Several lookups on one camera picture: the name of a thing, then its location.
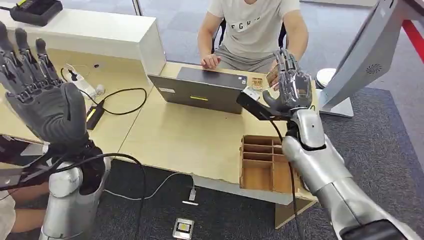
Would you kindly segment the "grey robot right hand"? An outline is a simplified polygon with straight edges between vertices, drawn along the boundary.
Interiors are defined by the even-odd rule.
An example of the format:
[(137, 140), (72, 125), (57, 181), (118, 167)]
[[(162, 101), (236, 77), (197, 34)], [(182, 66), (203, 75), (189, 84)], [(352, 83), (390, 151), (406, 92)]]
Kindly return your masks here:
[(275, 51), (274, 56), (279, 68), (279, 95), (274, 98), (268, 90), (264, 90), (264, 101), (281, 113), (309, 109), (313, 100), (311, 76), (301, 70), (295, 57), (286, 49)]

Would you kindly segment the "person's left hand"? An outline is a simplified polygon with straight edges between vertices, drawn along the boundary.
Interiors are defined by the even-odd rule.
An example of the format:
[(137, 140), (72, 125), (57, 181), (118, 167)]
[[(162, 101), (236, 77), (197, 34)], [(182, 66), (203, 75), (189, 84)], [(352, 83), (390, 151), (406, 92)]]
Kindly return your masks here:
[(279, 65), (276, 60), (271, 63), (269, 73), (266, 75), (268, 87), (277, 91), (279, 89)]

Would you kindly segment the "person's right hand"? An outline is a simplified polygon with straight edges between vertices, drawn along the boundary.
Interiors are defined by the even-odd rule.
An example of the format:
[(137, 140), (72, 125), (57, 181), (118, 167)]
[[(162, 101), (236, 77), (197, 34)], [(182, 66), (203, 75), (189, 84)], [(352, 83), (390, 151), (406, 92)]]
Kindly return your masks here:
[(221, 58), (215, 54), (207, 54), (200, 60), (200, 65), (204, 69), (216, 69), (221, 62)]

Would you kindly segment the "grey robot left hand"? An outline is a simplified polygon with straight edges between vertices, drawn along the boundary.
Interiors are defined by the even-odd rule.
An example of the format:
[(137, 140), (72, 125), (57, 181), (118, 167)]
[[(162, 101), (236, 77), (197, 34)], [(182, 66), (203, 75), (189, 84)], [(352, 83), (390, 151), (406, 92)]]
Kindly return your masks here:
[(73, 83), (64, 82), (47, 53), (42, 38), (35, 41), (37, 57), (27, 32), (14, 32), (18, 52), (0, 24), (0, 83), (4, 97), (28, 129), (40, 140), (76, 147), (89, 141), (83, 95)]

